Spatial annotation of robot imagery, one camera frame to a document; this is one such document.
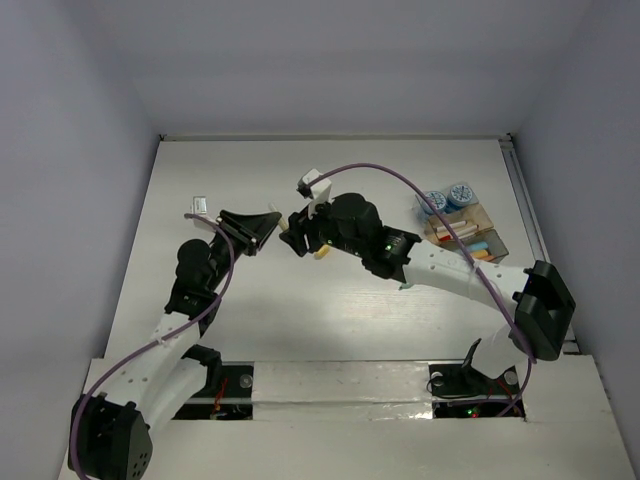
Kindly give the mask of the yellow highlighter cap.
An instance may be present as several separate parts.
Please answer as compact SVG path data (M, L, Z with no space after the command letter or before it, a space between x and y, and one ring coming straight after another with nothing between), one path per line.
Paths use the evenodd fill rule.
M323 258L325 258L328 253L330 252L331 247L328 244L324 244L322 245L315 253L314 253L314 259L315 260L321 260Z

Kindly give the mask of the yellow highlighter pen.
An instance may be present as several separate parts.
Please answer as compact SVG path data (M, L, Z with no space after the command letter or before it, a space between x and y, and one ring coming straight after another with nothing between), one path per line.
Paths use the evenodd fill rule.
M286 218L285 218L285 216L281 213L280 209L279 209L279 208L278 208L278 207L277 207L273 202L270 202L270 203L268 204L268 207L269 207L269 209L270 209L270 211L271 211L271 212L273 212L273 213L277 213L277 214L279 214L279 215L280 215L280 218L279 218L279 220L278 220L278 225L279 225L279 227L280 227L281 231L282 231L282 232L287 231L287 230L289 229L289 225L288 225L287 219L286 219Z

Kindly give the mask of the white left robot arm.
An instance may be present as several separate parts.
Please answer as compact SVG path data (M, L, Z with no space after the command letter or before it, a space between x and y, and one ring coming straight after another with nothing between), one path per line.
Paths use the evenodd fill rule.
M201 345L237 260L256 255L277 229L278 212L221 211L188 219L213 232L177 251L175 279L146 344L116 362L73 407L68 466L80 479L140 479L154 438L195 394L221 387L221 355Z

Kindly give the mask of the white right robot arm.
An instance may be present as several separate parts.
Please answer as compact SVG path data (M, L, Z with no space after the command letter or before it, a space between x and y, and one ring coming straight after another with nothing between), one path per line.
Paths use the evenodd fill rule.
M358 257L379 278L437 288L506 313L505 326L475 341L460 368L470 391L486 390L525 360L551 362L561 355L576 302L548 262L524 268L466 259L385 225L377 207L357 193L312 201L289 216L280 238L300 257L329 246Z

